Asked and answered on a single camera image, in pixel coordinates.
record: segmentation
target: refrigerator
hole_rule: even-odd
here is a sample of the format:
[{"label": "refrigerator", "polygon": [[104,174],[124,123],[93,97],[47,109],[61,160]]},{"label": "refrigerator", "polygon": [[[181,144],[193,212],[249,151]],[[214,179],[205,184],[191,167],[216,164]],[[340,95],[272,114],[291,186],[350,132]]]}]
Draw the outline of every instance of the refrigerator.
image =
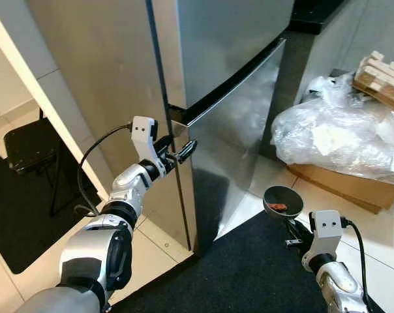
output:
[{"label": "refrigerator", "polygon": [[[247,192],[293,0],[27,0],[98,138],[135,115],[194,154],[144,199],[144,214],[203,254]],[[100,149],[116,176],[137,155],[127,134]]]}]

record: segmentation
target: black carpet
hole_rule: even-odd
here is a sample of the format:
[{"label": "black carpet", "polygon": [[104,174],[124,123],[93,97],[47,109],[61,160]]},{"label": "black carpet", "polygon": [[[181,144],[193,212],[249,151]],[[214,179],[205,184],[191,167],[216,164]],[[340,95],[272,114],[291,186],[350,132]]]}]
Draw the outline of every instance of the black carpet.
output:
[{"label": "black carpet", "polygon": [[[45,173],[18,175],[0,157],[0,253],[13,273],[26,269],[82,218],[72,210],[76,204],[86,204],[77,195],[76,167],[64,147],[56,203],[56,209],[62,210],[51,217],[52,191]],[[55,165],[48,171],[54,179]],[[98,203],[96,190],[85,184],[91,199]]]},{"label": "black carpet", "polygon": [[189,258],[117,303],[112,313],[327,312],[314,275],[284,248],[285,239],[284,225],[262,212],[204,257]]}]

